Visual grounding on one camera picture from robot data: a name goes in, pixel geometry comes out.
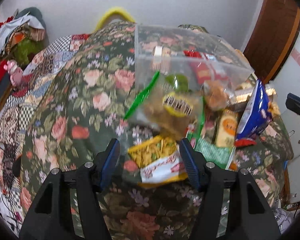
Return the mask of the clear plastic storage box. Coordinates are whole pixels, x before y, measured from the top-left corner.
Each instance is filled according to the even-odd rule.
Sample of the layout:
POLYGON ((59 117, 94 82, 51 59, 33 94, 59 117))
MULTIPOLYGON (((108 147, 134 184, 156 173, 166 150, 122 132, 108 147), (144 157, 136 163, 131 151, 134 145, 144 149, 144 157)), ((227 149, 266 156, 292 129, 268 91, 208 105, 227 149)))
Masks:
POLYGON ((164 75, 182 74, 188 79, 190 90, 199 90, 189 62, 197 58, 186 57, 184 50, 195 50, 217 57, 217 65, 226 72, 229 81, 218 81, 228 92, 233 92, 253 74, 249 62, 224 38, 199 29, 171 28, 138 24, 135 27, 135 87, 144 89, 155 72, 164 75))

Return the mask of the green pea snack packet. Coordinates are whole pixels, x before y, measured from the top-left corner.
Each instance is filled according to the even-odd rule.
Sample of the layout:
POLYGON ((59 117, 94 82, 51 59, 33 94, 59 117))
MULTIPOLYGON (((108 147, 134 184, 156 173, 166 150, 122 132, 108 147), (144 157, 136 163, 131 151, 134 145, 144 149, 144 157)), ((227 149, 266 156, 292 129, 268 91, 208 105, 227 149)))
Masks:
POLYGON ((229 169, 235 148, 217 147, 200 137, 196 131, 194 124, 190 124, 186 130, 186 138, 194 150, 200 152, 206 161, 213 162, 222 169, 229 169))

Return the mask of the brown wooden door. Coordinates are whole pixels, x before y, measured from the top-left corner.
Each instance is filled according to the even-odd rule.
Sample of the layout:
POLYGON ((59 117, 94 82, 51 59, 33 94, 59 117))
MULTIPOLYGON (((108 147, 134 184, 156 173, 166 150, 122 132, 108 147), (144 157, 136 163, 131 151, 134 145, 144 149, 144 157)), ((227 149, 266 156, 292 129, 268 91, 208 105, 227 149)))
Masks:
POLYGON ((253 33, 243 52, 264 83, 274 79, 292 51, 300 31, 295 0, 263 0, 253 33))

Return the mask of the red noodle snack bag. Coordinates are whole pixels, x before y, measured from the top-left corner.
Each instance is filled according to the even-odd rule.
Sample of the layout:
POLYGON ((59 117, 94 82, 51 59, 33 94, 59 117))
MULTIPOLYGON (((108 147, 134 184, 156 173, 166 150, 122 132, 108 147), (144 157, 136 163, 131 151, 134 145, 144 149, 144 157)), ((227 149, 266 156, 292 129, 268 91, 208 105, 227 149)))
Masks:
POLYGON ((198 59, 197 61, 190 61, 189 65, 200 85, 205 81, 229 81, 224 69, 217 65, 218 60, 215 55, 195 50, 184 50, 183 53, 186 57, 198 59))

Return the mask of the pile of clothes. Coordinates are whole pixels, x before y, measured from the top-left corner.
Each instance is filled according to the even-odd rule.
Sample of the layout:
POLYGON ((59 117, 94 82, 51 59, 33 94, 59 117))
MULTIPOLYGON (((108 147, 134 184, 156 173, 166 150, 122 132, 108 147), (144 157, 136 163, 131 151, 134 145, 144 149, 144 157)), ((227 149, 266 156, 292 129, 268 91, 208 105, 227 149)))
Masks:
POLYGON ((36 7, 17 10, 0 22, 0 60, 13 59, 25 67, 48 44, 46 24, 36 7))

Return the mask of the yellow foam hoop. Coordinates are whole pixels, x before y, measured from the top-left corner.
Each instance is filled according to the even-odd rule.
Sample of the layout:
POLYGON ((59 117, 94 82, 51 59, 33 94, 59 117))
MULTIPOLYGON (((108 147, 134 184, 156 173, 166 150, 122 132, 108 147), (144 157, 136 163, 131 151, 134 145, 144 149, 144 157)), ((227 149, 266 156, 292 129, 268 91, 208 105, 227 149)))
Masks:
POLYGON ((136 22, 135 18, 126 9, 122 7, 111 7, 98 20, 94 31, 104 28, 107 24, 113 22, 114 20, 132 23, 136 22))

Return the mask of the pink plush toy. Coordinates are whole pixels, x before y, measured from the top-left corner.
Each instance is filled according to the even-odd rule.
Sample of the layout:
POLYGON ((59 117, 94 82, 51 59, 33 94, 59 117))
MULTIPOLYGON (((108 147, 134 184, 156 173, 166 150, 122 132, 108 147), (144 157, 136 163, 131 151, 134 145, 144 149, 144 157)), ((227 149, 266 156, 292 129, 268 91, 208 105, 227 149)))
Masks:
POLYGON ((10 81, 13 87, 17 87, 21 84, 23 70, 18 66, 16 61, 7 61, 4 65, 4 70, 10 75, 10 81))

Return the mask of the bread bag green trim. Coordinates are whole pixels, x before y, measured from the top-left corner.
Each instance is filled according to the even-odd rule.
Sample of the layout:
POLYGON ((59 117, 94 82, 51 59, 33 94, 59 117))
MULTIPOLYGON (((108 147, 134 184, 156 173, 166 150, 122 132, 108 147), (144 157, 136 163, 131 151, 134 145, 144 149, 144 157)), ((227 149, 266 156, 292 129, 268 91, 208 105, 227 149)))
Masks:
POLYGON ((204 126, 204 100, 198 92, 176 92, 166 75, 155 72, 150 83, 135 97, 125 119, 181 140, 190 124, 200 136, 204 126))

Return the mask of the green jelly cup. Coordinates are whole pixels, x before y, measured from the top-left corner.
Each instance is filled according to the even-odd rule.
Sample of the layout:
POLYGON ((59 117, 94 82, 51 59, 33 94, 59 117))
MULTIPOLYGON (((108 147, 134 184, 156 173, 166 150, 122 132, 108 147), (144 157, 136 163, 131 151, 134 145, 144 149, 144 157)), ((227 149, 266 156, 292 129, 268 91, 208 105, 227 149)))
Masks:
POLYGON ((189 83, 186 76, 182 74, 171 74, 165 77, 165 81, 176 91, 176 92, 188 92, 189 83))

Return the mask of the biscuit clear packet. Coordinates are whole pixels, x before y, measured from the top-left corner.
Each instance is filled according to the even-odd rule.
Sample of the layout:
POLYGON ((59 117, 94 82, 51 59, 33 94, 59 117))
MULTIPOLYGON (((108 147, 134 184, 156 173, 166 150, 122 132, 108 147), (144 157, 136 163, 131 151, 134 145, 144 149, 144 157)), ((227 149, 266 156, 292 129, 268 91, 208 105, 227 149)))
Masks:
POLYGON ((238 114, 225 109, 218 121, 215 145, 217 147, 232 148, 234 146, 238 114))

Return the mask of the blue cookie snack bag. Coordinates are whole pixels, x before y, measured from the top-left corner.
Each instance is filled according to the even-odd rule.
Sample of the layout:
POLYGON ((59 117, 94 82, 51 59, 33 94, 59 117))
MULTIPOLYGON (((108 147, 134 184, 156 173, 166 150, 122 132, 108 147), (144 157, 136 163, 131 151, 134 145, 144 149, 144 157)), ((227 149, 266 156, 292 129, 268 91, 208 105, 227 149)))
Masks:
POLYGON ((266 89, 263 83, 257 80, 237 127, 235 147, 256 145, 256 138, 273 120, 269 107, 270 100, 266 89))

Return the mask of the yellow mixed nuts packet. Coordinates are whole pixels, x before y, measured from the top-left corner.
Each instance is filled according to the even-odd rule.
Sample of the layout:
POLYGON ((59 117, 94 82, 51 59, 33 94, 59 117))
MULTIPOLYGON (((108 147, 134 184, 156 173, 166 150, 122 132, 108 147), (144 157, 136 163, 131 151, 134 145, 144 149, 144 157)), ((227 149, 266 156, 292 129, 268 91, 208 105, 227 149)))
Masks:
POLYGON ((127 151, 123 169, 138 177, 137 184, 149 189, 187 179, 179 145, 170 137, 157 135, 127 151))

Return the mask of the checkered patchwork quilt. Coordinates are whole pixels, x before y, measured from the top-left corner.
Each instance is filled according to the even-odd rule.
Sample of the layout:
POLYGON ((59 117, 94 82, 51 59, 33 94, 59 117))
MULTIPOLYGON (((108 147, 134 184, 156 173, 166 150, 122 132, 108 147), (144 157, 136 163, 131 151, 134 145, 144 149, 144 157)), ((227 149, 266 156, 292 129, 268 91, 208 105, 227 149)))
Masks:
POLYGON ((42 160, 34 151, 23 150, 28 126, 54 78, 88 38, 88 34, 61 37, 36 54, 0 111, 0 222, 15 235, 32 202, 30 183, 40 184, 47 176, 35 171, 42 160))

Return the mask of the floral green bed quilt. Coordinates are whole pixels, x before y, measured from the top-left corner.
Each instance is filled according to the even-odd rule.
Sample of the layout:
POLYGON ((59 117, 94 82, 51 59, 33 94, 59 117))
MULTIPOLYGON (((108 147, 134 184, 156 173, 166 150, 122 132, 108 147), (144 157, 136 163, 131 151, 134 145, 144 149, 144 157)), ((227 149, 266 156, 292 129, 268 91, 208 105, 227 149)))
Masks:
MULTIPOLYGON (((129 148, 157 135, 170 137, 125 119, 126 111, 143 90, 135 87, 136 25, 117 22, 88 34, 39 103, 23 150, 33 150, 42 160, 35 171, 48 175, 53 168, 78 169, 103 152, 111 139, 117 139, 120 155, 115 171, 109 185, 97 195, 111 239, 190 239, 203 193, 192 187, 188 176, 146 189, 137 184, 138 177, 123 169, 129 148)), ((238 114, 239 124, 257 80, 251 74, 231 93, 218 81, 206 81, 201 89, 193 90, 204 100, 200 137, 215 145, 218 121, 225 109, 238 114)), ((256 145, 233 146, 227 170, 249 171, 279 227, 274 205, 285 183, 283 164, 292 158, 293 151, 275 102, 276 92, 264 87, 273 120, 256 138, 256 145)), ((279 230, 280 239, 283 233, 279 230)))

